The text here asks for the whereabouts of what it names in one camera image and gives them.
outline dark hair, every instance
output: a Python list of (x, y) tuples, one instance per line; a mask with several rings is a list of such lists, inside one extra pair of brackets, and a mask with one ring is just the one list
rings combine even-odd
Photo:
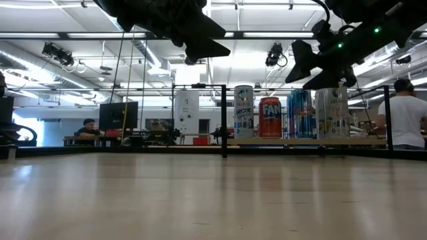
[(411, 83), (411, 80), (409, 79), (399, 79), (396, 82), (394, 82), (394, 90), (396, 90), (397, 93), (403, 92), (403, 91), (414, 91), (414, 86)]
[(86, 125), (86, 124), (88, 124), (88, 123), (94, 123), (95, 122), (95, 120), (93, 120), (93, 119), (85, 119), (84, 121), (83, 121), (83, 125)]

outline computer monitor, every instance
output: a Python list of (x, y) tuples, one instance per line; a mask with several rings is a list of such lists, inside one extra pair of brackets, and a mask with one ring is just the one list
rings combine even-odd
[(13, 114), (13, 98), (0, 97), (0, 123), (11, 123)]
[[(122, 129), (126, 103), (101, 104), (99, 108), (99, 129)], [(125, 129), (138, 128), (138, 102), (127, 103)]]

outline can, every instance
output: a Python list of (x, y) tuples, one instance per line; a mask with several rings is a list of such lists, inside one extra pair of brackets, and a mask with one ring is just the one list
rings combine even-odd
[(288, 137), (312, 138), (312, 96), (310, 91), (294, 90), (288, 97)]
[(282, 104), (277, 97), (260, 101), (260, 137), (282, 138)]
[(350, 115), (346, 87), (316, 91), (316, 120), (318, 139), (350, 138)]
[(234, 138), (254, 137), (254, 89), (240, 85), (234, 89)]

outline wooden floor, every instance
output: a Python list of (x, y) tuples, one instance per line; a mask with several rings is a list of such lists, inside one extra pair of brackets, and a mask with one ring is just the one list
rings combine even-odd
[(427, 163), (86, 154), (0, 162), (1, 240), (427, 239)]

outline seated man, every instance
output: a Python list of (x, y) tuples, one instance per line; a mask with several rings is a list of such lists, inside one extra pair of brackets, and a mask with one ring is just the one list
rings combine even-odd
[[(95, 120), (93, 119), (85, 119), (83, 121), (83, 125), (85, 127), (82, 127), (81, 129), (79, 129), (77, 131), (77, 136), (80, 137), (93, 137), (93, 136), (102, 136), (102, 134), (98, 131), (95, 130)], [(95, 145), (95, 141), (94, 140), (80, 140), (80, 141), (76, 141), (76, 144), (81, 144), (81, 145)]]

